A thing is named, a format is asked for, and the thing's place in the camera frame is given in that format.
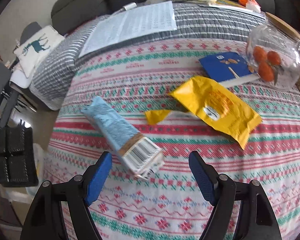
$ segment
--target patterned blanket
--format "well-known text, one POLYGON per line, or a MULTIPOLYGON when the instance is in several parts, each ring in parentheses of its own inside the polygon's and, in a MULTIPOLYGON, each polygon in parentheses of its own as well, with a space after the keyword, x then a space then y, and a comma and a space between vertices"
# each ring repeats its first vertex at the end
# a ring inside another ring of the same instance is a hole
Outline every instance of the patterned blanket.
MULTIPOLYGON (((90 206, 103 239, 196 240, 212 210, 197 187, 188 155, 197 150, 219 173, 233 180, 261 182, 282 239, 300 232, 300 93, 282 92, 262 81, 229 90, 257 111, 263 122, 245 150, 192 117, 148 125, 143 112, 183 110, 168 93, 193 75, 199 58, 222 51, 244 52, 245 43, 221 39, 170 39, 128 46, 95 56, 74 77, 51 136, 44 176, 53 183, 82 174, 105 150, 100 131, 80 113, 99 95, 164 149, 166 164, 149 181, 133 178, 114 156, 100 194, 90 206)), ((235 203, 226 239, 232 239, 239 212, 235 203)), ((75 239, 63 206, 68 234, 75 239)))
POLYGON ((175 31, 153 33, 124 41, 97 50, 78 59, 85 41, 100 20, 94 19, 67 37, 38 66, 32 83, 31 92, 52 110, 60 109, 69 90, 71 80, 81 68, 82 63, 103 52, 124 46, 137 45, 171 38, 214 38, 246 41, 251 29, 264 20, 262 18, 231 10, 200 7, 196 4, 173 4, 178 29, 175 31))

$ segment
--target deer print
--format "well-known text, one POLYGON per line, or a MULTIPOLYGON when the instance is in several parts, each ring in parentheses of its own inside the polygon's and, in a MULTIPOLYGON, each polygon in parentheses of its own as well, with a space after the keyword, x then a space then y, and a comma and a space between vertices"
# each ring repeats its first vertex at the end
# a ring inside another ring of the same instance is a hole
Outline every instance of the deer print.
POLYGON ((32 46, 35 50, 36 53, 39 53, 40 51, 44 51, 50 48, 44 48, 43 46, 46 45, 48 43, 48 38, 44 37, 46 34, 44 33, 39 39, 32 41, 31 43, 29 43, 27 46, 25 46, 22 50, 22 54, 25 56, 27 55, 29 48, 32 46))

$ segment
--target orange fruit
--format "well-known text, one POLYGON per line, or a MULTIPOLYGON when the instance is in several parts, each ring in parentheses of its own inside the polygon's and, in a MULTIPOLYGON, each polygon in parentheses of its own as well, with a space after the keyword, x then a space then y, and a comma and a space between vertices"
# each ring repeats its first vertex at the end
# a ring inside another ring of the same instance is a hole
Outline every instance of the orange fruit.
POLYGON ((259 76, 266 82, 274 80, 274 71, 272 67, 265 61, 262 61, 258 67, 259 76))
POLYGON ((272 50, 268 52, 267 59, 272 65, 280 65, 281 63, 279 54, 272 50))
POLYGON ((255 46, 253 49, 253 58, 256 62, 260 63, 264 60, 267 60, 267 53, 260 46, 255 46))

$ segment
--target blue gripper pad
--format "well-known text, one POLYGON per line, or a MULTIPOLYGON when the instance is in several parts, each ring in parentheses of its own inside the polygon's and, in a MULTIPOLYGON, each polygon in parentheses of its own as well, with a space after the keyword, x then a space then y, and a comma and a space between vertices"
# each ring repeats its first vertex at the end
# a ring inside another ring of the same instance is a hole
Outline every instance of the blue gripper pad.
POLYGON ((96 170, 96 173, 88 184, 87 196, 84 199, 88 206, 90 206, 92 202, 98 199, 102 187, 106 182, 109 171, 112 167, 111 153, 106 153, 106 156, 103 158, 103 160, 100 161, 102 161, 102 163, 100 164, 99 168, 96 170))
POLYGON ((215 190, 215 188, 218 187, 218 180, 215 176, 218 176, 218 173, 211 165, 208 165, 203 161, 197 151, 190 153, 189 167, 198 184, 203 198, 206 201, 209 201, 212 206, 215 206, 218 201, 218 196, 216 195, 215 190))

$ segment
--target wall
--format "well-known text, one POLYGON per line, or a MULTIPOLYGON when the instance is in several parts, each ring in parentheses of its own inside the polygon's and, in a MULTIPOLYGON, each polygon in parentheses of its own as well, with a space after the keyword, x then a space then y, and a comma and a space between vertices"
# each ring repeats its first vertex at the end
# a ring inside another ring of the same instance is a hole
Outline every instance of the wall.
POLYGON ((0 15, 0 55, 4 62, 12 53, 23 29, 31 22, 41 27, 51 24, 51 9, 57 0, 11 0, 0 15))

